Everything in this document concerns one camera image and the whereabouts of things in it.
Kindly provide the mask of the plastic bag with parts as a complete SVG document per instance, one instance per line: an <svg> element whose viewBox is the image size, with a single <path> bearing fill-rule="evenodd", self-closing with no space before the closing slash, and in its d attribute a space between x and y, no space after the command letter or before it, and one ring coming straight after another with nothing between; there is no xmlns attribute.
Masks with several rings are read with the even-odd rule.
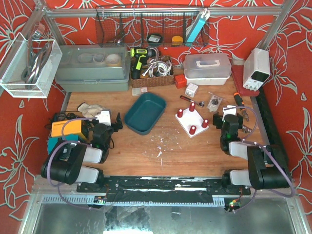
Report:
<svg viewBox="0 0 312 234"><path fill-rule="evenodd" d="M214 113L219 109L224 98L217 96L211 92L209 92L209 94L211 94L211 98L210 98L209 103L207 105L207 109L209 110L209 112Z"/></svg>

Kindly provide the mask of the small red spring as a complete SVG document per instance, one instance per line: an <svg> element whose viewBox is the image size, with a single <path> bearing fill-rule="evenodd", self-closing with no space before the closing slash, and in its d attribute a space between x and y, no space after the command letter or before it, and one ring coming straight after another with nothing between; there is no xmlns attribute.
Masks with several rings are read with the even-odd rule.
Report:
<svg viewBox="0 0 312 234"><path fill-rule="evenodd" d="M196 104L192 102L192 103L190 104L189 111L190 111L190 112L193 112L193 111L195 110L195 107L196 107Z"/></svg>

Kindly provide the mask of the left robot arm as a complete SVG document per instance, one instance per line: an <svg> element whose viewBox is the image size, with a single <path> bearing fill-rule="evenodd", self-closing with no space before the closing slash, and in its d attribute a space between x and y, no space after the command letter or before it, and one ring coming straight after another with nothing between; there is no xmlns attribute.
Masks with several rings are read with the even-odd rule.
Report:
<svg viewBox="0 0 312 234"><path fill-rule="evenodd" d="M71 123L90 121L92 139L70 140L65 130ZM87 167L85 162L102 164L106 161L109 150L115 147L112 135L123 128L121 114L118 113L115 122L111 122L111 112L103 110L92 118L75 118L64 122L60 139L55 144L49 156L41 167L41 176L61 184L95 183L99 178L99 169Z"/></svg>

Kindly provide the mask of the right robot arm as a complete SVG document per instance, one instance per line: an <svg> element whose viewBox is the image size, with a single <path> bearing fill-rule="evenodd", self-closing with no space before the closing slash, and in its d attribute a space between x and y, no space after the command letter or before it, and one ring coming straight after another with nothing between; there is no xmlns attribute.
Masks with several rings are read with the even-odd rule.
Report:
<svg viewBox="0 0 312 234"><path fill-rule="evenodd" d="M220 148L230 156L245 159L247 169L230 169L222 176L222 186L252 187L255 190L289 188L291 177L287 162L278 145L259 146L238 137L243 117L239 114L213 115L213 125L221 130Z"/></svg>

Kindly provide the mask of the red spool spring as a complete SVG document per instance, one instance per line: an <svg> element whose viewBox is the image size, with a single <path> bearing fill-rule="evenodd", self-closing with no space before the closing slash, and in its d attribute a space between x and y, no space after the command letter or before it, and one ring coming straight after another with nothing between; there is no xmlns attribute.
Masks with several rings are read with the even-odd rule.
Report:
<svg viewBox="0 0 312 234"><path fill-rule="evenodd" d="M205 128L208 127L208 124L209 124L209 121L208 121L207 119L204 119L203 122L202 122L202 124L201 124L201 127L202 127L203 129L205 129Z"/></svg>

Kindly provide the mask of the large red spring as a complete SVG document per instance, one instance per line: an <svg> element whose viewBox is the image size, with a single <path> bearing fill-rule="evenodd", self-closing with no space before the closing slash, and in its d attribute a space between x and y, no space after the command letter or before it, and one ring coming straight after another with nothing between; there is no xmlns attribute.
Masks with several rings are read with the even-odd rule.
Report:
<svg viewBox="0 0 312 234"><path fill-rule="evenodd" d="M183 110L182 110L182 109L179 109L179 110L178 110L178 112L177 112L177 117L178 117L178 118L183 117Z"/></svg>

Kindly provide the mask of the red handled ratchet wrench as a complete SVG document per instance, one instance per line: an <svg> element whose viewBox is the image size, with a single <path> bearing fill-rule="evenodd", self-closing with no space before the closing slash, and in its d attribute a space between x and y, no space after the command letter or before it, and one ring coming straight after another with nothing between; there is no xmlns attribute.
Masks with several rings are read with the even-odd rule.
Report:
<svg viewBox="0 0 312 234"><path fill-rule="evenodd" d="M188 102L192 102L192 103L198 105L199 107L204 107L205 106L205 103L203 101L196 102L196 101L192 100L191 98L183 96L183 95L181 95L180 98L182 100L185 100L185 101L188 101Z"/></svg>

